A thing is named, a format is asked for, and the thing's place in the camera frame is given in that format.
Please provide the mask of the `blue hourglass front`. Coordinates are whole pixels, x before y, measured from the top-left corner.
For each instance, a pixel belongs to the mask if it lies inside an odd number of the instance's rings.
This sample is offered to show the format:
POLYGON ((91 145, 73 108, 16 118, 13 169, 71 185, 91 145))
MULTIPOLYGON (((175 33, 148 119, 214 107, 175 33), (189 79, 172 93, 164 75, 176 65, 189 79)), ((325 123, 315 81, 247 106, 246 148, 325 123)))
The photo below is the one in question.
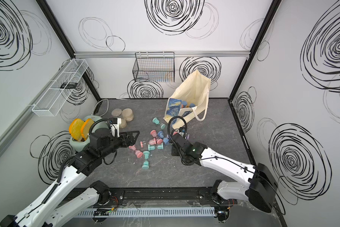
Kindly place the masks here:
POLYGON ((182 102, 181 102, 181 106, 182 106, 182 108, 185 108, 185 107, 187 107, 187 104, 188 104, 188 103, 187 103, 187 101, 182 101, 182 102))

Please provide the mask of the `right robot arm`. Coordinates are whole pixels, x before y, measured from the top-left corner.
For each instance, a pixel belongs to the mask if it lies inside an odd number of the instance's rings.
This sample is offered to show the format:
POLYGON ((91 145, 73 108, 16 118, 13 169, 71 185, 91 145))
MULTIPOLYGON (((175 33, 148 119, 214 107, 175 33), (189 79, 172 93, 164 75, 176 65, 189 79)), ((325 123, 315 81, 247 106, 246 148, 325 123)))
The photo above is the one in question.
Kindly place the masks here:
POLYGON ((216 195, 224 200, 248 201, 260 211, 272 212, 278 184, 266 165, 258 163, 254 166, 236 161, 205 144, 199 142, 192 144, 178 133, 169 139, 184 165, 197 164, 216 170, 234 180, 230 183, 226 181, 217 183, 216 195))

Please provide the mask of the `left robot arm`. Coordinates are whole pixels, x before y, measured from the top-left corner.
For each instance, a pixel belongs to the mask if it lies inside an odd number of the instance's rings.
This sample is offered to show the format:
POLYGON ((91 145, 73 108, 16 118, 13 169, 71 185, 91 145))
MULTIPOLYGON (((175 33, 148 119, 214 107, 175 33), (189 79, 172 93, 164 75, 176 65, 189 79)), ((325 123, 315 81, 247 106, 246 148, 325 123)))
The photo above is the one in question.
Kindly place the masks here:
POLYGON ((0 226, 59 227, 92 205, 108 203, 112 199, 109 187, 96 181, 83 193, 58 207, 80 182, 104 163, 106 156, 116 154, 119 148, 135 145, 139 134, 139 131, 118 132, 107 128, 90 130, 89 144, 64 161, 57 179, 21 212, 4 217, 0 226))

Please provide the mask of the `canvas bag with starry print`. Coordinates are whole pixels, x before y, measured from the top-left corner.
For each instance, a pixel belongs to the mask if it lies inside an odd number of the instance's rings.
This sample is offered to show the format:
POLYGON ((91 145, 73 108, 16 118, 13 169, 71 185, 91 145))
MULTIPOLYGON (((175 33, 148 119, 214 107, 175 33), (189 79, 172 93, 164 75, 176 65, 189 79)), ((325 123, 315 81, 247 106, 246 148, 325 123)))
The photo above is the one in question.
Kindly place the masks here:
POLYGON ((192 119, 198 121, 205 120, 209 93, 211 87, 211 79, 202 75, 199 70, 195 70, 176 88, 175 92, 168 98, 164 121, 171 125, 174 129, 184 126, 180 120, 170 122, 174 116, 181 116, 188 123, 192 119), (187 107, 182 108, 181 102, 187 101, 187 107))

